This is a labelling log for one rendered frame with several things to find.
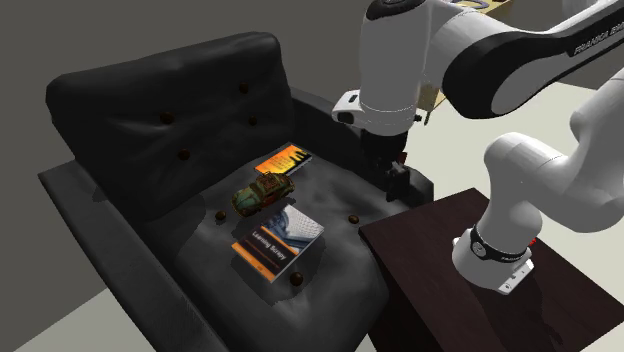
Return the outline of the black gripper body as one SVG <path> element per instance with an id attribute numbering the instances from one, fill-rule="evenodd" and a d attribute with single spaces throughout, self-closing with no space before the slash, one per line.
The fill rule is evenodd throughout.
<path id="1" fill-rule="evenodd" d="M 376 135 L 367 130 L 361 132 L 361 147 L 368 165 L 387 182 L 403 173 L 407 139 L 407 132 L 394 136 Z"/>

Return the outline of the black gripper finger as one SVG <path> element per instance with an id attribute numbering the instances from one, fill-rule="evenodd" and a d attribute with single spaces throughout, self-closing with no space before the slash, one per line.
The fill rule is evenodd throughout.
<path id="1" fill-rule="evenodd" d="M 386 200 L 392 202 L 408 191 L 408 171 L 401 164 L 393 163 L 386 172 Z"/>

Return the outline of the tan wooden furniture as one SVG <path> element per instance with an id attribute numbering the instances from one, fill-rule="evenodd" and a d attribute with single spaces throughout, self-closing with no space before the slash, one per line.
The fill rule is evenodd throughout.
<path id="1" fill-rule="evenodd" d="M 454 6 L 461 7 L 463 10 L 475 10 L 484 15 L 501 19 L 508 12 L 511 7 L 510 2 L 512 0 L 442 0 L 445 3 L 453 4 Z M 420 98 L 418 102 L 418 109 L 422 110 L 415 120 L 424 124 L 429 122 L 431 113 L 446 99 L 438 86 L 432 86 L 429 82 L 425 81 L 420 90 Z"/>

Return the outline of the orange and black book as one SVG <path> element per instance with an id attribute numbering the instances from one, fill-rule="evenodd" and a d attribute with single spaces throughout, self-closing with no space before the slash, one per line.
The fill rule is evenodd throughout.
<path id="1" fill-rule="evenodd" d="M 258 164 L 255 171 L 260 174 L 276 173 L 290 176 L 311 159 L 312 155 L 308 151 L 290 144 Z"/>

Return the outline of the rusty green toy car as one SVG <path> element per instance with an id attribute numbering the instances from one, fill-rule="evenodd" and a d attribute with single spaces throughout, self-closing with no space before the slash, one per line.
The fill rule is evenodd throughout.
<path id="1" fill-rule="evenodd" d="M 259 175 L 231 199 L 234 211 L 241 217 L 252 216 L 295 190 L 294 182 L 283 173 Z"/>

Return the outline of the grey and orange book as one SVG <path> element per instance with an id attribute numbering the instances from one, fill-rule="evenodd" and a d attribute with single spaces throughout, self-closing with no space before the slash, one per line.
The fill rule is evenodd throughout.
<path id="1" fill-rule="evenodd" d="M 324 227 L 290 204 L 232 244 L 234 252 L 264 279 L 274 282 L 324 232 Z"/>

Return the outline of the dark brown robot stand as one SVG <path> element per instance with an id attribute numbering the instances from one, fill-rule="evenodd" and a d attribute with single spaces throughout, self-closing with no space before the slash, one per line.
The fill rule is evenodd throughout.
<path id="1" fill-rule="evenodd" d="M 467 282 L 452 240 L 487 204 L 471 188 L 360 228 L 389 290 L 369 332 L 378 352 L 581 352 L 624 322 L 624 304 L 542 241 L 512 293 Z"/>

